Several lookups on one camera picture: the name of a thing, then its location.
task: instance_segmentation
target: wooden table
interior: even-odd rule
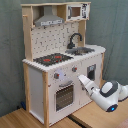
[[[128,99],[120,102],[117,110],[112,113],[104,112],[96,103],[91,102],[71,117],[87,128],[116,128],[128,118]]]
[[[37,119],[23,109],[0,118],[0,128],[44,128]],[[81,128],[69,118],[64,118],[50,128]]]

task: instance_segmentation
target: toy kitchen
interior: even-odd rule
[[[90,4],[21,5],[26,110],[46,128],[91,102],[79,75],[100,86],[105,48],[85,43]]]

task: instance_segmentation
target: black stovetop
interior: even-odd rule
[[[61,63],[61,62],[67,61],[69,59],[73,59],[73,57],[63,55],[60,53],[54,53],[51,55],[36,58],[33,61],[48,67],[50,65]]]

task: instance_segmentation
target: backsplash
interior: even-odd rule
[[[33,58],[66,50],[73,33],[78,33],[79,22],[36,27],[31,31]],[[73,38],[78,46],[78,36]]]

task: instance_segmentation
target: microwave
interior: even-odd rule
[[[66,20],[81,20],[89,18],[89,6],[90,4],[74,4],[67,5],[67,17]]]

